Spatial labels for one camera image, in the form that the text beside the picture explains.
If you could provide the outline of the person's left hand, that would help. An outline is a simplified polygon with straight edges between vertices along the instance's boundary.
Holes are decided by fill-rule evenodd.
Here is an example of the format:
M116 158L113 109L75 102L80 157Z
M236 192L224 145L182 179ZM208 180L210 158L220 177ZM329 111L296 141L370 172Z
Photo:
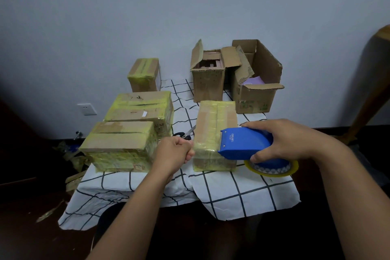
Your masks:
M184 146L175 146L171 141L171 137L165 137L159 142L154 152L154 160L150 172L170 181L182 165L190 161L194 155L195 151L193 148L187 149Z

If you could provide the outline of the person's right hand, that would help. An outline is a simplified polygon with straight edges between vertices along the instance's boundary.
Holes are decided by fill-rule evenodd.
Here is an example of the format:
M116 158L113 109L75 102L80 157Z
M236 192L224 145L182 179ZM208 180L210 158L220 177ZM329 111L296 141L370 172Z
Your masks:
M339 144L332 136L287 119L247 121L240 126L271 133L276 159L317 159Z

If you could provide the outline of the blue tape dispenser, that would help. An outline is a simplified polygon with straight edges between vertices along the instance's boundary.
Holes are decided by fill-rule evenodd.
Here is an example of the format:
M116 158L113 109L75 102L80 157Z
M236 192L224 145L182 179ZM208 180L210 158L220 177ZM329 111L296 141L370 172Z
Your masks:
M228 128L221 131L218 153L227 160L244 160L246 166L257 174L285 177L291 175L293 163L285 159L268 159L264 162L251 162L257 152L273 144L273 135L265 130L246 127Z

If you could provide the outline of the narrow taped cardboard box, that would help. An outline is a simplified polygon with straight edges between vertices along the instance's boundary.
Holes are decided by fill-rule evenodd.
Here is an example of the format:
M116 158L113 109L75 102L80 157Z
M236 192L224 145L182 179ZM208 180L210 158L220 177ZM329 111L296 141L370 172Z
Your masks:
M237 160L228 160L218 151L221 145L221 130L237 126L234 101L200 102L193 141L195 155L192 162L195 172L236 170Z

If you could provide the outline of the person's right forearm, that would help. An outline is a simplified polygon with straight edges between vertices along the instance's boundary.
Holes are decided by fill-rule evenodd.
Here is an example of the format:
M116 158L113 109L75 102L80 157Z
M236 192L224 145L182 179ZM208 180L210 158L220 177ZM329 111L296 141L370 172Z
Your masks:
M325 136L313 159L347 260L390 260L390 198L355 154Z

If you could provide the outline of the person's left forearm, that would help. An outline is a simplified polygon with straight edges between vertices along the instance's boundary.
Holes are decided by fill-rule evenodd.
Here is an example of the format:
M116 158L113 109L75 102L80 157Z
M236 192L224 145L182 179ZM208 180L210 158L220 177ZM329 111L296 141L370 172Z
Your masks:
M86 260L145 260L164 188L178 169L155 162Z

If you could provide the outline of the yellow tape roll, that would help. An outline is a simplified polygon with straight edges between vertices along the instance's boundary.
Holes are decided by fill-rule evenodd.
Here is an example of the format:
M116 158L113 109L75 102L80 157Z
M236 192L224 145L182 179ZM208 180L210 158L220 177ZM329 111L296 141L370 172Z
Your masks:
M244 160L244 165L253 173L275 178L290 176L299 169L298 161L285 159L271 159L261 163L252 163L249 160Z

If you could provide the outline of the white checked tablecloth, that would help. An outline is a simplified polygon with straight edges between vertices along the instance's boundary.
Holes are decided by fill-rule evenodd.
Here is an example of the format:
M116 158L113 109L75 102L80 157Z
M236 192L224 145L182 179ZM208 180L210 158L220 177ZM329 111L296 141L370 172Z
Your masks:
M90 165L58 225L63 230L88 230L115 203L126 202L145 178L140 172L101 172ZM184 164L165 186L160 207L200 202L216 219L226 221L291 208L300 195L291 176L264 177L243 161L233 172L194 172Z

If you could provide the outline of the wide taped cardboard box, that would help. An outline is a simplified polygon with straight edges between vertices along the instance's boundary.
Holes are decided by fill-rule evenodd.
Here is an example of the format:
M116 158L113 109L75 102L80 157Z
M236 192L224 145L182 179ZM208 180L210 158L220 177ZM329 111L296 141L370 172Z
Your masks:
M173 103L170 91L121 93L104 121L152 121L159 139L172 135Z

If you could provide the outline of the large open cardboard box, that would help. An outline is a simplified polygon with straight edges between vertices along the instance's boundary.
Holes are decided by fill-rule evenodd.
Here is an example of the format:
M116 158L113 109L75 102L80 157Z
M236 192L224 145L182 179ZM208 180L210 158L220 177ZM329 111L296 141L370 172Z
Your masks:
M276 91L285 88L280 84L282 64L259 40L233 40L232 46L237 48L242 64L231 71L231 93L236 103L236 112L269 112ZM257 76L265 84L241 85L248 78Z

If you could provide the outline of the flat taped cardboard box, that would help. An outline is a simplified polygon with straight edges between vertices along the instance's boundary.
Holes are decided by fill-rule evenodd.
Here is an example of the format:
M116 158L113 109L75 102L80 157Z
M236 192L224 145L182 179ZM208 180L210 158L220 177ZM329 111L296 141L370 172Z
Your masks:
M158 137L151 121L98 122L79 150L97 172L150 171Z

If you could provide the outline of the open cardboard box with insert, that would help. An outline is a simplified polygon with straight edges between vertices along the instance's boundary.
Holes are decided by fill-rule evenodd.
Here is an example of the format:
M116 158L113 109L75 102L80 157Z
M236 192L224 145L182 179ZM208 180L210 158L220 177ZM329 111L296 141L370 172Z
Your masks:
M194 102L222 101L226 69L241 65L236 47L207 51L203 48L202 40L198 40L192 49L190 62Z

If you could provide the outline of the purple paper item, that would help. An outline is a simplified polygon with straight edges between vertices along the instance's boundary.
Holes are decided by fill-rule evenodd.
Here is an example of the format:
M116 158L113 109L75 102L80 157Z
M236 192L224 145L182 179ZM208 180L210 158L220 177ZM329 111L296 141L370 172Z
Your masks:
M264 81L260 78L260 76L257 77L250 77L246 81L244 81L241 85L264 85Z

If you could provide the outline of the small taped cardboard box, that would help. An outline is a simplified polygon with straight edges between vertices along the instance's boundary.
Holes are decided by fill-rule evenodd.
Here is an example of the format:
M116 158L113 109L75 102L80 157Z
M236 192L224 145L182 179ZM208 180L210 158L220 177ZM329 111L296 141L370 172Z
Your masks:
M139 58L135 61L127 78L133 93L160 91L161 75L159 59Z

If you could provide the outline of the crumpled tape scrap pile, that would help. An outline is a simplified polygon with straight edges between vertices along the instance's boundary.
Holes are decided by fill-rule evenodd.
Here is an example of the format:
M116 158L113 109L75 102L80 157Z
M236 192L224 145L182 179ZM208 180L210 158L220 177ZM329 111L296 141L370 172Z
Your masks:
M80 146L84 139L62 139L55 140L52 149L61 155L67 165L70 165L76 173L86 171L90 165L91 160L80 151Z

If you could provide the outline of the cardboard scrap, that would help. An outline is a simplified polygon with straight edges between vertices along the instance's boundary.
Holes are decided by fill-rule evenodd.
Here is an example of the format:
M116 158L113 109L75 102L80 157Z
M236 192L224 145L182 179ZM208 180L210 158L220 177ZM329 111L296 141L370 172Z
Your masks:
M72 195L75 192L78 185L82 181L85 173L86 173L86 170L66 178L66 180L65 180L66 193L68 193L69 195Z

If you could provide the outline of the wooden furniture leg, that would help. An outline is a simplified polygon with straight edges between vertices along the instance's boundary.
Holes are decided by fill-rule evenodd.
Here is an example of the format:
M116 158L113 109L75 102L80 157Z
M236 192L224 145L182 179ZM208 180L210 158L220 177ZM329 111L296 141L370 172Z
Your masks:
M348 145L358 132L390 101L390 24L381 27L367 42L344 100L339 121L355 116L337 139Z

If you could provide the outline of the long tape scrap strip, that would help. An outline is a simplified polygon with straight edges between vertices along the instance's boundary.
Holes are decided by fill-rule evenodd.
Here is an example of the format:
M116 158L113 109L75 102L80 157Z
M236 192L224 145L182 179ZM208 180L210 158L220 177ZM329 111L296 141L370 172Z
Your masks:
M36 220L36 223L39 223L39 222L42 222L43 220L45 220L46 218L50 217L51 215L53 215L53 213L59 208L61 207L62 204L66 203L64 199L62 199L59 204L57 206L55 206L54 208L50 209L49 211L47 211L46 213L42 214L40 217L37 218Z

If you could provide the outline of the black-handled scissors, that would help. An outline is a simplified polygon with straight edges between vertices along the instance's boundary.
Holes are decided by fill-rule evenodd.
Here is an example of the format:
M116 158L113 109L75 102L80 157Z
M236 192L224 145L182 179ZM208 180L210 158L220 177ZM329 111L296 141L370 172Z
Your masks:
M185 140L188 140L188 141L191 141L192 138L191 138L191 134L193 133L193 131L195 130L196 128L196 125L194 127L192 127L190 130L188 130L186 133L184 132L177 132L175 134L173 134L173 136L179 136Z

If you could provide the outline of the white wall socket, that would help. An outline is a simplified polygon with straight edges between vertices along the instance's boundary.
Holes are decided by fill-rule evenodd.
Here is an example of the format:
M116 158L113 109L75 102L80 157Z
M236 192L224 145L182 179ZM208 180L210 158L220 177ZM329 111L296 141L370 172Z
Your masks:
M84 116L97 115L97 112L92 104L77 104L77 106Z

